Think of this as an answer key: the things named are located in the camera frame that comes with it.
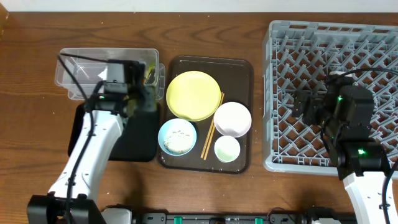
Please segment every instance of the yellow plate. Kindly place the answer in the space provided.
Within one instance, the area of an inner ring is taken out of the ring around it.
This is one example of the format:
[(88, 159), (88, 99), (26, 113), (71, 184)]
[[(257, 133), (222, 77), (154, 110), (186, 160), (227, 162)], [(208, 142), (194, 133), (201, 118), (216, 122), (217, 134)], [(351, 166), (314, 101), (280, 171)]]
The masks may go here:
[(170, 83), (166, 102), (170, 111), (187, 121), (201, 121), (210, 117), (221, 100), (216, 80), (204, 72), (184, 72)]

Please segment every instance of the dish rack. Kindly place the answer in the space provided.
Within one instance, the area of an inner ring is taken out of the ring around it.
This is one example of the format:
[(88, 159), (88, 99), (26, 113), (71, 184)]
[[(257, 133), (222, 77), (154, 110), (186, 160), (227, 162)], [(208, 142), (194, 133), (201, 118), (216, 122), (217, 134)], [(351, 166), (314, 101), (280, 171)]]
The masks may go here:
[[(273, 21), (262, 42), (264, 77), (263, 164), (269, 171), (337, 175), (320, 140), (320, 127), (291, 116), (294, 91), (326, 93), (332, 71), (381, 67), (398, 70), (398, 27), (322, 22)], [(371, 90), (371, 138), (398, 158), (398, 76), (353, 75)]]

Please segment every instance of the wooden chopstick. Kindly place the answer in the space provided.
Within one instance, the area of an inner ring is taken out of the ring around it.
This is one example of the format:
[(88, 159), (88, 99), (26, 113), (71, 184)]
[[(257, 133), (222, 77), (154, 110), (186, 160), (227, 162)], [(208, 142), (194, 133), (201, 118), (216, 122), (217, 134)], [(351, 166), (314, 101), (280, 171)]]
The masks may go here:
[[(220, 104), (218, 105), (218, 107), (220, 107), (221, 104), (223, 104), (223, 99), (224, 99), (224, 93), (221, 92), (221, 100), (220, 100)], [(211, 124), (210, 124), (210, 128), (209, 128), (209, 132), (207, 133), (205, 145), (203, 146), (203, 150), (201, 151), (201, 155), (200, 155), (200, 158), (201, 158), (201, 159), (202, 159), (203, 156), (205, 155), (205, 151), (206, 151), (206, 148), (207, 148), (207, 143), (208, 143), (208, 141), (209, 141), (210, 134), (211, 134), (211, 130), (213, 129), (213, 126), (214, 126), (214, 117), (213, 117), (213, 119), (211, 120)]]
[[(220, 101), (220, 105), (218, 105), (218, 107), (220, 107), (220, 106), (223, 104), (223, 100), (224, 100), (224, 93), (221, 93), (221, 101)], [(208, 142), (207, 142), (207, 146), (205, 146), (205, 147), (206, 147), (206, 152), (205, 152), (205, 158), (204, 158), (204, 160), (207, 159), (207, 154), (209, 153), (209, 148), (210, 148), (210, 145), (211, 145), (211, 140), (213, 139), (214, 130), (215, 130), (215, 128), (216, 128), (216, 126), (214, 125), (214, 116), (213, 116), (213, 120), (211, 121), (211, 123), (213, 124), (213, 126), (210, 126), (210, 128), (211, 128), (211, 134), (210, 134), (210, 138), (209, 138), (209, 140), (208, 140)]]

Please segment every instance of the light blue bowl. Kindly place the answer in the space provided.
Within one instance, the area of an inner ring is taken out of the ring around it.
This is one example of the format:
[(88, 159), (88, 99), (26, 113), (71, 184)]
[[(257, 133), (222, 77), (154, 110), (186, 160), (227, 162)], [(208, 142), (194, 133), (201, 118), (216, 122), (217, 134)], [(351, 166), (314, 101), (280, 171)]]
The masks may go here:
[[(183, 154), (172, 153), (169, 150), (167, 150), (166, 147), (164, 146), (164, 140), (166, 139), (166, 134), (167, 134), (168, 130), (170, 130), (170, 128), (174, 129), (175, 127), (178, 127), (181, 130), (190, 130), (190, 129), (192, 130), (192, 134), (193, 134), (192, 147), (187, 152), (184, 152)], [(195, 146), (196, 141), (197, 141), (197, 131), (195, 130), (193, 125), (191, 123), (189, 123), (188, 121), (185, 121), (184, 119), (180, 119), (180, 118), (171, 119), (170, 121), (164, 123), (163, 126), (159, 130), (159, 134), (157, 135), (157, 142), (159, 143), (160, 148), (164, 152), (166, 152), (167, 154), (169, 154), (171, 156), (185, 155), (186, 153), (188, 153), (192, 150), (192, 148)]]

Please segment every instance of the wooden table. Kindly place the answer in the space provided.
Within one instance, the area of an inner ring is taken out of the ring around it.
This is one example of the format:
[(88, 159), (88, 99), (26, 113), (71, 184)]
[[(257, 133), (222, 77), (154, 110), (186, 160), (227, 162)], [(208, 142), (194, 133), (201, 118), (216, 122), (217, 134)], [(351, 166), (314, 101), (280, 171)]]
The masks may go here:
[[(109, 162), (99, 208), (267, 213), (312, 206), (353, 212), (337, 177), (268, 172), (262, 166), (262, 47), (276, 19), (398, 26), (398, 14), (11, 13), (0, 41), (0, 223), (27, 223), (32, 194), (46, 194), (67, 163), (76, 106), (54, 84), (64, 47), (155, 48), (168, 68), (178, 55), (241, 58), (254, 67), (252, 162), (241, 175)], [(394, 182), (398, 191), (398, 182)]]

